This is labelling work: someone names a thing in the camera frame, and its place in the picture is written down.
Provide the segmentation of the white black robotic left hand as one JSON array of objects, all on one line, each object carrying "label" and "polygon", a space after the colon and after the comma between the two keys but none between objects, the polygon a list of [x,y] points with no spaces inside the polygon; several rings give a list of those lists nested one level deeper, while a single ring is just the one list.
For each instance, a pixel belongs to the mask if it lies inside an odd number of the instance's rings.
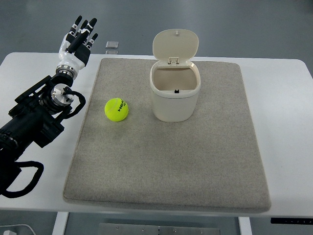
[{"label": "white black robotic left hand", "polygon": [[90,50],[98,34],[92,35],[97,19],[81,22],[82,16],[79,16],[71,26],[69,32],[64,36],[59,49],[59,66],[69,66],[75,71],[84,68],[90,57]]}]

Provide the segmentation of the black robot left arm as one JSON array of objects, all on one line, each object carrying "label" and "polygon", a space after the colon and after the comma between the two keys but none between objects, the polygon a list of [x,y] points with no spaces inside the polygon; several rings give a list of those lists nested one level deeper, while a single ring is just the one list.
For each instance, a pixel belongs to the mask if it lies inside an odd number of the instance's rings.
[{"label": "black robot left arm", "polygon": [[[45,147],[64,130],[61,122],[78,114],[86,103],[85,97],[70,87],[77,70],[70,65],[59,65],[54,76],[47,76],[26,90],[9,111],[11,120],[0,129],[0,193],[7,198],[18,198],[30,193],[37,185],[44,165],[36,161],[18,162],[30,144]],[[34,167],[30,183],[20,191],[7,189],[22,168]]]}]

